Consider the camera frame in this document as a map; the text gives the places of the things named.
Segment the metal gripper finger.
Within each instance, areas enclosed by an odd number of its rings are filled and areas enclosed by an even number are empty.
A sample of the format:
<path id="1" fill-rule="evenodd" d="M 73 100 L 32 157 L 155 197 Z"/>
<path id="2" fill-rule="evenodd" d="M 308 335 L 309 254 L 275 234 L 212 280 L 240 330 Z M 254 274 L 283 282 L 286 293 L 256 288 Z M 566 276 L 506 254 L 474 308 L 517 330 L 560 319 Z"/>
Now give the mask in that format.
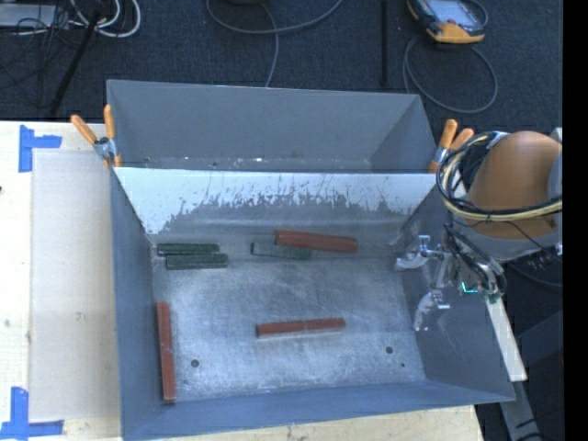
<path id="1" fill-rule="evenodd" d="M 430 317 L 438 311 L 448 311 L 451 304 L 441 290 L 427 292 L 418 302 L 413 314 L 413 329 L 416 332 L 427 331 Z"/>
<path id="2" fill-rule="evenodd" d="M 423 266 L 431 254 L 428 247 L 430 240 L 431 237 L 426 234 L 420 234 L 413 239 L 405 252 L 396 258 L 394 269 L 396 271 L 405 271 Z"/>

